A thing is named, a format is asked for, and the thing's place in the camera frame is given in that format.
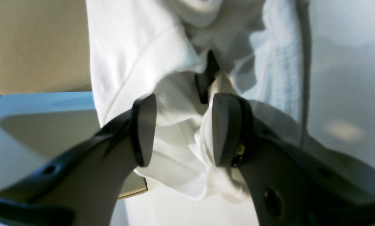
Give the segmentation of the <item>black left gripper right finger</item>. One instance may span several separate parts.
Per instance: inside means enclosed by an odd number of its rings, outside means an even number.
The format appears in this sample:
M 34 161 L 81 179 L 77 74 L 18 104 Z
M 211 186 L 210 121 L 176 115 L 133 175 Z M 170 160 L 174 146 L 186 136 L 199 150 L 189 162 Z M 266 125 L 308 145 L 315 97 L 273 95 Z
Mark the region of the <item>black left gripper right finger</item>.
M 295 147 L 242 97 L 213 97 L 212 143 L 215 165 L 242 174 L 261 226 L 375 224 L 373 167 L 319 143 L 310 151 Z

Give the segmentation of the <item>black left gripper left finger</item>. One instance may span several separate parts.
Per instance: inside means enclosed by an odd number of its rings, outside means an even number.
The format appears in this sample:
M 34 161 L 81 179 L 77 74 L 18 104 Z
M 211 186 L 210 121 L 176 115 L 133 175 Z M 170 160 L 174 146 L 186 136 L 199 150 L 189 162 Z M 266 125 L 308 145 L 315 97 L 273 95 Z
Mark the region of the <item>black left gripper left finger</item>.
M 108 226 L 124 182 L 153 154 L 155 94 L 135 100 L 90 139 L 0 190 L 0 223 Z

